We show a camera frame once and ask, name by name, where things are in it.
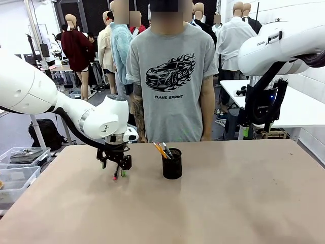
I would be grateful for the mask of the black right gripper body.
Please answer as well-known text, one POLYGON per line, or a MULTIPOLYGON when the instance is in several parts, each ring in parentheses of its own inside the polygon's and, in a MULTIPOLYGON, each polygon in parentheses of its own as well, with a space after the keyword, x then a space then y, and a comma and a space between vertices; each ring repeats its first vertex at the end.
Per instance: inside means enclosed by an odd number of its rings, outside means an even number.
POLYGON ((260 93, 256 93, 253 102, 250 102, 248 106, 240 106, 239 124, 248 127, 251 124, 264 125, 278 120, 287 86, 288 81, 279 78, 272 88, 265 88, 260 93))

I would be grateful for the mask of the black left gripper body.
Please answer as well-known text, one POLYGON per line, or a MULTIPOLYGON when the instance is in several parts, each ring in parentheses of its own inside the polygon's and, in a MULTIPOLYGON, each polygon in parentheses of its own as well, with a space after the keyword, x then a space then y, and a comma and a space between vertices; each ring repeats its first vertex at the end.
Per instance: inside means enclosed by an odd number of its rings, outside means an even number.
POLYGON ((132 167, 131 155, 125 155, 130 148, 126 143, 119 145, 105 144, 97 149, 96 159, 100 162, 106 160, 115 162, 121 169, 130 170, 132 167))

